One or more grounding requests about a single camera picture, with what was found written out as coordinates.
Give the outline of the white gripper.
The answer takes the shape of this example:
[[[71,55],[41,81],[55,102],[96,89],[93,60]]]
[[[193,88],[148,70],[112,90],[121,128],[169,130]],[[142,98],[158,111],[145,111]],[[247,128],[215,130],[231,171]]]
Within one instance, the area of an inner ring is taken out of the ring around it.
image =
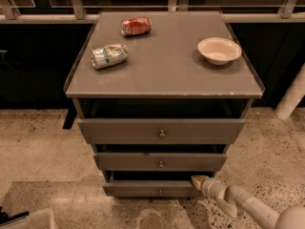
[[[202,191],[206,198],[213,199],[216,205],[228,216],[234,219],[241,219],[244,210],[234,201],[229,187],[223,182],[209,178],[208,176],[192,176],[192,184],[195,189]]]

